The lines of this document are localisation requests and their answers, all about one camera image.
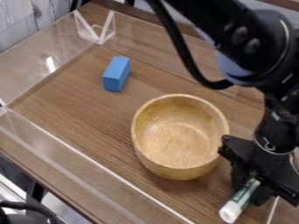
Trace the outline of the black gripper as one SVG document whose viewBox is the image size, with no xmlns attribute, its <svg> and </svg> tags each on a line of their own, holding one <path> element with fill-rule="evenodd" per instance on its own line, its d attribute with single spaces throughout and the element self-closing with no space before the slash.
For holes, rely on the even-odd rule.
<svg viewBox="0 0 299 224">
<path fill-rule="evenodd" d="M 251 178 L 260 182 L 251 196 L 251 204 L 260 207 L 272 197 L 299 206 L 299 171 L 288 155 L 265 152 L 253 140 L 224 135 L 219 154 L 231 164 L 231 186 L 236 191 Z"/>
</svg>

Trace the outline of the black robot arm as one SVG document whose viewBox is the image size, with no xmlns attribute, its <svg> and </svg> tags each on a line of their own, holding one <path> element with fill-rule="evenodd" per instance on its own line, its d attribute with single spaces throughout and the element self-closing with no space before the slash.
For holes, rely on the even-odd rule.
<svg viewBox="0 0 299 224">
<path fill-rule="evenodd" d="M 249 140 L 225 135 L 219 154 L 231 162 L 235 188 L 260 182 L 251 203 L 281 197 L 299 206 L 299 30 L 273 10 L 251 10 L 239 0 L 148 0 L 192 78 L 213 90 L 255 88 L 264 114 Z M 211 81 L 196 67 L 165 7 L 191 21 L 217 54 L 223 79 Z"/>
</svg>

